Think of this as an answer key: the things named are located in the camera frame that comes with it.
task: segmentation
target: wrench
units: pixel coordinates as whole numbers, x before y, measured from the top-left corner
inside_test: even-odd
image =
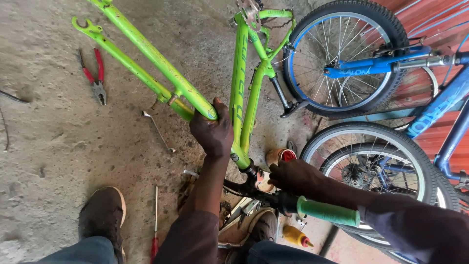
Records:
[[[152,121],[153,124],[155,125],[156,131],[158,132],[158,135],[159,135],[159,137],[161,138],[161,141],[163,141],[163,143],[165,144],[166,148],[167,148],[171,153],[176,152],[176,149],[170,148],[170,147],[168,147],[168,145],[166,144],[166,142],[165,142],[163,136],[161,136],[161,133],[159,132],[158,126],[156,125],[155,120],[153,119],[153,117],[150,116],[146,111],[142,111],[142,116],[146,116],[146,117],[151,118],[151,121]]]

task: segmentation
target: pliers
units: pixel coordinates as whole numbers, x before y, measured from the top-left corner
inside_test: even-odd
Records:
[[[106,105],[106,91],[104,90],[103,87],[103,80],[104,80],[104,66],[103,66],[103,60],[101,59],[101,54],[99,53],[99,50],[97,48],[94,48],[94,55],[96,56],[96,61],[98,62],[98,81],[95,81],[93,78],[93,75],[91,75],[90,71],[85,67],[85,64],[83,63],[83,58],[82,58],[82,51],[78,49],[78,53],[80,55],[80,62],[82,64],[82,69],[83,72],[85,73],[85,76],[88,78],[91,84],[93,84],[93,87],[91,90],[94,92],[96,97],[99,100],[99,103],[101,105]]]

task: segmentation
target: jeans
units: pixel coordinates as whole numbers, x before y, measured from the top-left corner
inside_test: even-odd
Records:
[[[112,243],[105,237],[93,236],[61,249],[37,264],[117,264]],[[248,264],[335,264],[321,256],[279,245],[269,240],[254,244],[249,250]]]

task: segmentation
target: shoe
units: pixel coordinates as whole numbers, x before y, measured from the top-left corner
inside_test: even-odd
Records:
[[[231,250],[225,264],[245,264],[249,249],[262,240],[275,241],[277,237],[277,217],[270,210],[264,210],[256,215],[249,226],[248,237],[240,248]]]
[[[86,202],[78,217],[79,240],[92,236],[108,238],[118,264],[125,263],[121,226],[125,219],[124,196],[116,187],[98,189]]]

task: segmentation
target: stained floor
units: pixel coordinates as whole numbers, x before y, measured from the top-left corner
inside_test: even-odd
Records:
[[[206,98],[218,96],[228,102],[235,47],[235,32],[228,21],[237,12],[235,1],[113,3]],[[265,5],[293,8],[300,19],[319,3],[279,0]],[[177,218],[182,170],[202,164],[203,151],[188,125],[163,104],[150,109],[155,94],[104,51],[107,105],[98,104],[76,52],[82,49],[85,64],[96,74],[92,49],[98,45],[72,27],[74,15],[101,25],[115,45],[171,87],[85,0],[0,3],[0,89],[32,102],[25,105],[0,97],[9,134],[8,151],[0,154],[0,263],[37,260],[76,243],[80,208],[88,195],[106,185],[118,187],[126,199],[122,232],[129,263],[147,263],[153,236],[153,185],[160,188],[158,224],[163,240]],[[273,31],[272,43],[278,43],[285,30]],[[258,58],[249,48],[247,72],[252,72]],[[142,110],[155,117],[176,153],[163,148]],[[285,147],[287,140],[301,149],[316,129],[319,117],[309,112],[299,111],[288,119],[280,119],[281,113],[280,101],[265,79],[250,148],[257,164],[265,165],[265,153]],[[7,142],[3,126],[0,132],[3,148]],[[242,181],[233,163],[227,177]],[[224,199],[237,200],[229,195]],[[304,231],[316,245],[313,252],[320,250],[329,228],[325,221],[310,220]],[[335,245],[329,257],[339,263],[392,262],[344,233]]]

